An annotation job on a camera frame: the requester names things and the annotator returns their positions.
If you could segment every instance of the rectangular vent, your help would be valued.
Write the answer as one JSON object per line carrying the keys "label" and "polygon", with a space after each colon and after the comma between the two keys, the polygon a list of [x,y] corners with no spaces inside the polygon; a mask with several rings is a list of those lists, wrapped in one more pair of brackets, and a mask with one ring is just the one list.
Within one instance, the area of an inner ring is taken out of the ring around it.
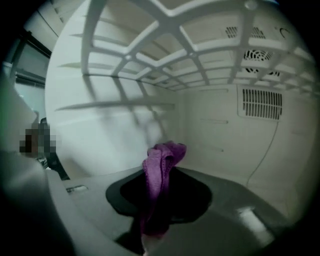
{"label": "rectangular vent", "polygon": [[[236,38],[237,34],[238,34],[238,27],[236,27],[236,26],[228,26],[225,29],[225,33],[228,36],[228,38]],[[257,28],[256,26],[253,27],[250,37],[251,38],[258,38],[258,39],[266,39],[266,36],[264,35],[264,33],[259,28]]]}
{"label": "rectangular vent", "polygon": [[282,115],[282,94],[257,89],[242,89],[242,110],[246,117],[279,120]]}

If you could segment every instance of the grey floor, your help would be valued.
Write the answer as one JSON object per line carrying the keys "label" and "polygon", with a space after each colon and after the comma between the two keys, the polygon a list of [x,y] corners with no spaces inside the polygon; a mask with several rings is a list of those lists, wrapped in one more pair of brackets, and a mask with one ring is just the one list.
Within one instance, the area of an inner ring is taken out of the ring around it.
{"label": "grey floor", "polygon": [[[286,218],[244,186],[225,179],[179,168],[206,184],[212,192],[212,204],[193,223],[170,226],[161,244],[151,253],[155,256],[223,255],[242,256],[256,252],[259,245],[237,215],[237,209],[252,206],[265,224],[275,232],[289,225]],[[137,170],[66,180],[66,188],[85,185],[88,190],[70,193],[79,210],[108,238],[116,241],[130,231],[132,217],[119,215],[106,199],[106,189]]]}

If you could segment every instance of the purple towel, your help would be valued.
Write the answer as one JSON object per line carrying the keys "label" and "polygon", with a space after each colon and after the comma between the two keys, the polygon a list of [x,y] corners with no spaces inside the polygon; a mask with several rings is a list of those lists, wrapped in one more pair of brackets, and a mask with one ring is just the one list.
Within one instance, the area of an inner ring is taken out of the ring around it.
{"label": "purple towel", "polygon": [[162,237],[169,229],[169,172],[186,154],[187,147],[168,141],[148,150],[143,161],[147,200],[141,213],[141,234]]}

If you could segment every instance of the purple cloth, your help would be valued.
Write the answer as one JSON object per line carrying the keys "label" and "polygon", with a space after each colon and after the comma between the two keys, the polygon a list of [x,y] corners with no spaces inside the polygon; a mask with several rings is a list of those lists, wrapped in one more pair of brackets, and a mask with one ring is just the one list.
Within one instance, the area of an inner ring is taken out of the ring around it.
{"label": "purple cloth", "polygon": [[141,234],[162,236],[169,229],[169,172],[186,154],[184,144],[168,141],[148,150],[143,161],[146,182],[146,204],[140,217]]}

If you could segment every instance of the black mat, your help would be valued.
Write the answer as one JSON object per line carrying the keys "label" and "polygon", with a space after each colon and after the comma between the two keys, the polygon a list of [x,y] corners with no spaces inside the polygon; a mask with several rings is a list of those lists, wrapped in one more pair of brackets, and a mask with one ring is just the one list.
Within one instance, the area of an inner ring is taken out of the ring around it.
{"label": "black mat", "polygon": [[[212,202],[211,190],[202,182],[172,168],[169,174],[171,224],[194,222]],[[146,202],[146,179],[143,170],[111,184],[106,198],[121,215],[136,217]]]}

